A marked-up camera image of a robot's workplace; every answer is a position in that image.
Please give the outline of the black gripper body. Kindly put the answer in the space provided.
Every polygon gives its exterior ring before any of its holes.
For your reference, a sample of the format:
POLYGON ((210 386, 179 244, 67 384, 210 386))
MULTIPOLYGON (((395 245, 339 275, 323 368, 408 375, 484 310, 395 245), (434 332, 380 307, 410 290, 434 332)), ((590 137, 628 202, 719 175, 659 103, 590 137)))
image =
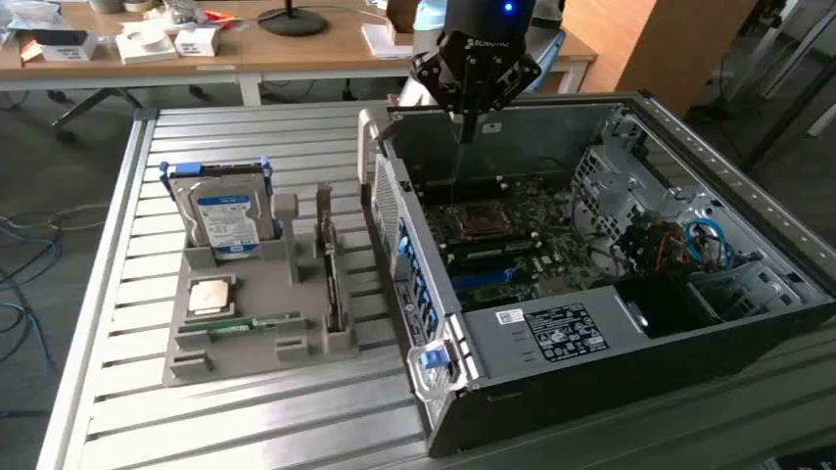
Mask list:
POLYGON ((447 2, 439 54, 448 67, 490 61, 510 66, 526 54, 535 1, 447 2))

